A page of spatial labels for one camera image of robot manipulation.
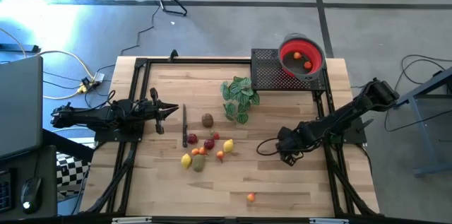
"metal mesh platform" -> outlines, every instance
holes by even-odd
[[[322,73],[310,82],[288,76],[281,68],[277,49],[251,50],[251,81],[254,90],[326,90]]]

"wooden tabletop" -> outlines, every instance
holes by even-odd
[[[129,96],[136,57],[118,57],[111,90],[115,99]],[[344,59],[327,59],[328,74],[336,108],[351,101],[352,93]],[[258,216],[331,217],[333,206],[323,149],[308,153],[290,167],[278,155],[261,156],[256,146],[276,137],[282,126],[295,128],[300,121],[317,116],[310,92],[260,91],[261,104],[249,110],[246,124],[228,121],[220,84],[234,76],[250,77],[249,65],[235,64],[155,64],[150,70],[148,89],[155,87],[163,102],[181,107],[164,123],[165,134],[155,133],[155,121],[146,122],[143,141],[138,145],[131,183],[128,216]],[[143,72],[138,78],[137,96]],[[182,105],[186,105],[188,133],[198,135],[196,146],[182,147]],[[202,172],[185,170],[180,159],[192,148],[199,148],[210,134],[201,116],[213,115],[211,130],[220,140],[207,157]],[[224,163],[215,158],[226,139],[234,139],[234,150]],[[262,150],[274,150],[275,142]],[[91,163],[81,210],[95,200],[109,184],[118,143],[106,143]],[[350,181],[359,195],[378,211],[374,186],[366,156],[356,146],[344,146]],[[116,205],[119,205],[122,183]],[[342,187],[341,206],[345,209]],[[257,192],[253,203],[246,195]]]

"knife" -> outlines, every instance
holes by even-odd
[[[187,147],[186,144],[186,128],[187,128],[187,124],[186,124],[186,108],[185,108],[185,104],[184,104],[184,121],[182,122],[182,146],[183,147]]]

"computer monitor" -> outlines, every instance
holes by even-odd
[[[42,57],[0,65],[0,160],[42,144]]]

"gray floor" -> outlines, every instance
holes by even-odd
[[[315,0],[186,0],[186,1],[288,1]],[[380,4],[450,4],[452,0],[324,0],[325,2]],[[147,28],[155,6],[48,5],[40,0],[1,0],[0,27],[22,43],[43,49],[76,53],[94,72],[114,64],[121,49],[135,44],[136,33]],[[316,8],[283,7],[187,7],[186,18],[159,11],[155,29],[141,35],[141,47],[124,55],[164,55],[177,49],[183,56],[249,56],[253,47],[276,48],[287,33],[301,32],[323,45]],[[400,60],[407,54],[452,59],[450,53],[452,10],[327,9],[326,20],[335,57],[345,58],[351,83],[362,85],[373,77],[392,86],[400,74]],[[0,35],[0,42],[12,42]],[[0,60],[21,59],[19,54],[0,54]],[[44,57],[45,71],[81,78],[84,70],[63,54]],[[437,72],[431,64],[413,65],[408,73],[425,81]],[[112,69],[105,70],[111,76]],[[70,81],[45,76],[46,80],[72,86]],[[108,85],[100,91],[106,93]],[[415,85],[403,79],[398,89],[406,93]],[[44,86],[44,93],[72,93]],[[92,104],[103,101],[88,96]],[[85,107],[83,96],[70,99]],[[44,128],[52,129],[49,113],[66,101],[44,100]],[[374,183],[381,212],[391,217],[452,222],[452,174],[414,178],[412,168],[425,164],[423,145],[416,126],[393,133],[383,129],[383,115],[369,113],[375,121],[366,129]],[[388,126],[413,121],[407,107],[391,112]],[[90,136],[89,131],[62,132],[64,136]]]

